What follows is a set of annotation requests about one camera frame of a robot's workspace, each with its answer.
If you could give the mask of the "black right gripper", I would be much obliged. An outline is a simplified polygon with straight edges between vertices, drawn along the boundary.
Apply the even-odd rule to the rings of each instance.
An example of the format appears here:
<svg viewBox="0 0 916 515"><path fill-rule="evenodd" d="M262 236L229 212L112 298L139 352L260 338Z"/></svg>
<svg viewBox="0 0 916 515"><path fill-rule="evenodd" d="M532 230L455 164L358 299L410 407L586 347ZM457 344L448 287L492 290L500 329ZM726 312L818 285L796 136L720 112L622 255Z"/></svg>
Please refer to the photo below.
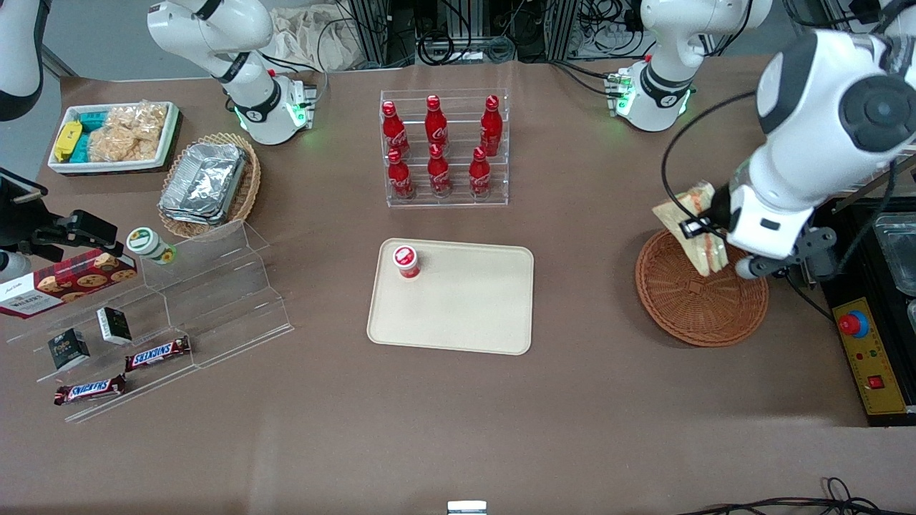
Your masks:
<svg viewBox="0 0 916 515"><path fill-rule="evenodd" d="M118 249L117 226L84 210L50 216L43 203L48 189L1 170L1 247L50 262L63 260L65 247ZM33 243L29 240L33 234Z"/></svg>

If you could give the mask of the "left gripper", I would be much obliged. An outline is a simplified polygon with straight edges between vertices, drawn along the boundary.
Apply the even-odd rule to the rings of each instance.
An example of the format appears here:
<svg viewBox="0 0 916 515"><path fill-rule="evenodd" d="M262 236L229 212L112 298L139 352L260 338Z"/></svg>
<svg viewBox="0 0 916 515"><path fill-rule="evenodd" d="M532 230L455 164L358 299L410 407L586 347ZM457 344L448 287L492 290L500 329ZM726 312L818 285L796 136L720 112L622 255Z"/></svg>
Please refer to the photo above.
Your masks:
<svg viewBox="0 0 916 515"><path fill-rule="evenodd" d="M812 207L774 208L748 185L740 185L733 192L730 185L722 185L714 190L706 214L688 217L678 223L678 228L686 239L710 235L751 254L783 260L791 254L813 211ZM727 236L717 217L730 217Z"/></svg>

